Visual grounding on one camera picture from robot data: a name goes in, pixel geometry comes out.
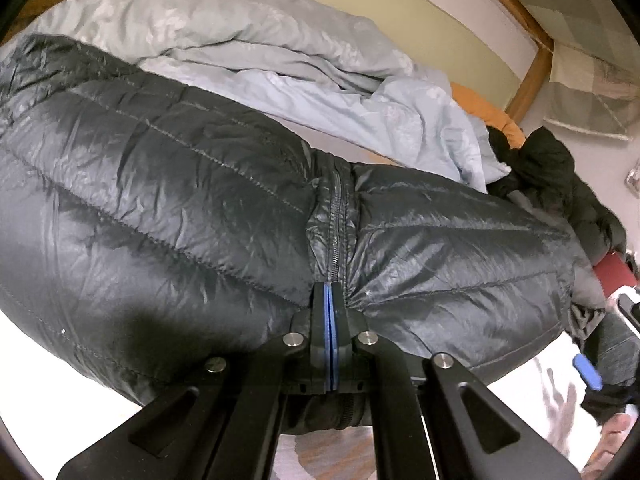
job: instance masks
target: blue tab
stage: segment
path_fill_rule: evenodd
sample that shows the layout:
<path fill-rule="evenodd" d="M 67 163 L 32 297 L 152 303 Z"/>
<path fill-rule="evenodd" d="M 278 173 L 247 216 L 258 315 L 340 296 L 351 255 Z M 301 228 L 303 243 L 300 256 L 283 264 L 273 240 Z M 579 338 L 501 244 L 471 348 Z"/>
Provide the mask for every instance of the blue tab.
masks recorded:
<path fill-rule="evenodd" d="M 324 284 L 324 390 L 332 390 L 331 370 L 331 285 Z"/>
<path fill-rule="evenodd" d="M 332 286 L 328 285 L 329 291 L 329 337 L 330 337 L 330 363 L 331 363 L 331 378 L 330 378 L 330 386 L 331 391 L 334 392 L 338 389 L 338 335 L 336 332 L 337 327 L 335 326 L 335 309 L 334 309 L 334 290 Z"/>
<path fill-rule="evenodd" d="M 585 355 L 578 354 L 574 357 L 574 368 L 578 370 L 580 377 L 588 387 L 597 392 L 602 389 L 602 377 Z"/>

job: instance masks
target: orange pillow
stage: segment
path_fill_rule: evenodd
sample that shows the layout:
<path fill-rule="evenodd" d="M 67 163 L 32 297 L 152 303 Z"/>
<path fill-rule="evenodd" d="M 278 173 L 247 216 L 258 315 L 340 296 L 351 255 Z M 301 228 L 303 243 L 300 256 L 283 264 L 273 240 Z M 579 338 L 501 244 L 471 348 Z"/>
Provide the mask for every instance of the orange pillow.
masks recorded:
<path fill-rule="evenodd" d="M 512 148 L 521 148 L 526 137 L 518 125 L 502 110 L 493 106 L 471 88 L 451 83 L 452 97 L 466 113 L 480 117 L 484 124 L 493 126 L 507 137 Z"/>

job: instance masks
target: red object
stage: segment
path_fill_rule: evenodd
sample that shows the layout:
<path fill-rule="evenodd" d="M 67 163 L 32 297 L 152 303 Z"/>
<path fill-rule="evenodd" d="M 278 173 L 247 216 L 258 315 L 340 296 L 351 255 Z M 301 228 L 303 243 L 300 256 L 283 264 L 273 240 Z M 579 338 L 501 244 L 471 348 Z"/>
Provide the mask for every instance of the red object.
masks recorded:
<path fill-rule="evenodd" d="M 638 280 L 626 266 L 620 254 L 617 253 L 607 254 L 599 264 L 593 267 L 593 270 L 600 280 L 606 298 L 623 285 L 636 286 L 638 284 Z"/>

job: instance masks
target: bedding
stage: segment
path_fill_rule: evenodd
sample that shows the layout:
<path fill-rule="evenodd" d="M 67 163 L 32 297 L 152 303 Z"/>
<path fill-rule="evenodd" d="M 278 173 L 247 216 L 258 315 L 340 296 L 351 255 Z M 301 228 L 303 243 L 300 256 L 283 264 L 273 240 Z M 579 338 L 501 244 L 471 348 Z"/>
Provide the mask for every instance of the bedding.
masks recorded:
<path fill-rule="evenodd" d="M 212 352 L 285 332 L 314 282 L 485 381 L 579 323 L 564 233 L 434 174 L 312 150 L 95 47 L 22 38 L 0 111 L 2 310 L 142 404 Z"/>
<path fill-rule="evenodd" d="M 496 108 L 471 88 L 451 83 L 451 96 L 468 114 L 481 118 L 487 126 L 504 133 L 512 148 L 520 148 L 526 137 L 518 125 L 500 108 Z"/>
<path fill-rule="evenodd" d="M 313 0 L 66 0 L 24 31 L 32 32 L 65 34 L 486 190 L 478 140 L 446 76 L 417 66 L 365 18 Z"/>
<path fill-rule="evenodd" d="M 484 180 L 487 184 L 491 184 L 492 182 L 495 182 L 506 176 L 511 171 L 511 168 L 507 164 L 499 162 L 495 157 L 494 151 L 491 147 L 491 143 L 489 142 L 489 131 L 487 130 L 486 124 L 492 124 L 493 126 L 499 125 L 503 128 L 503 132 L 507 133 L 513 133 L 513 127 L 519 132 L 519 135 L 522 136 L 523 142 L 525 139 L 524 134 L 516 126 L 516 124 L 511 121 L 507 114 L 493 107 L 493 105 L 491 105 L 489 102 L 484 101 L 478 94 L 475 94 L 475 92 L 469 89 L 465 89 L 464 87 L 462 87 L 461 85 L 457 85 L 456 83 L 452 83 L 451 87 L 454 89 L 454 100 L 458 102 L 460 107 L 465 112 L 467 112 L 466 116 L 474 129 L 476 138 L 478 139 L 478 147 L 480 148 Z M 478 100 L 484 101 L 484 103 L 486 104 L 486 110 L 489 114 L 494 114 L 496 118 L 501 118 L 503 116 L 507 117 L 508 122 L 501 121 L 500 119 L 492 120 L 488 114 L 482 114 L 482 116 L 484 117 L 484 121 L 480 119 L 479 116 L 473 115 L 472 112 L 478 113 L 478 110 L 475 108 L 478 100 L 472 99 L 467 101 L 465 98 L 458 99 L 460 96 L 456 94 L 456 87 L 462 88 L 463 95 L 465 96 L 474 94 L 478 98 Z M 366 150 L 361 146 L 357 146 L 351 142 L 346 142 L 344 140 L 338 139 L 337 137 L 329 136 L 323 132 L 320 132 L 319 130 L 314 130 L 306 126 L 302 126 L 301 124 L 284 120 L 283 118 L 279 118 L 277 116 L 271 117 L 277 120 L 283 126 L 286 126 L 292 132 L 295 132 L 297 135 L 305 139 L 306 142 L 308 142 L 313 148 L 318 148 L 320 150 L 333 153 L 334 155 L 343 156 L 350 162 L 364 162 L 366 164 L 397 164 L 389 158 Z M 513 134 L 510 138 L 514 140 L 514 142 L 518 142 L 519 140 L 519 137 Z"/>

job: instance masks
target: zipper teeth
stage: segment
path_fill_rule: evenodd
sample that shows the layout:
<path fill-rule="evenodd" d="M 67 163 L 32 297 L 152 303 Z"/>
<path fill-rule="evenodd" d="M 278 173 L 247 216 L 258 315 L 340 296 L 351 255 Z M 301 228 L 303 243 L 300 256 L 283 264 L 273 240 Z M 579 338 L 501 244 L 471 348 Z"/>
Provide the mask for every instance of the zipper teeth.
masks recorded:
<path fill-rule="evenodd" d="M 340 416 L 340 423 L 337 430 L 344 430 L 350 427 L 353 423 L 353 415 L 355 413 L 355 399 L 354 394 L 345 394 L 342 401 L 342 415 Z"/>
<path fill-rule="evenodd" d="M 340 219 L 340 202 L 342 199 L 342 183 L 340 174 L 334 171 L 335 185 L 331 200 L 331 218 L 332 218 L 332 249 L 331 249 L 331 268 L 329 269 L 329 281 L 331 283 L 338 282 L 340 273 L 340 229 L 338 222 Z"/>

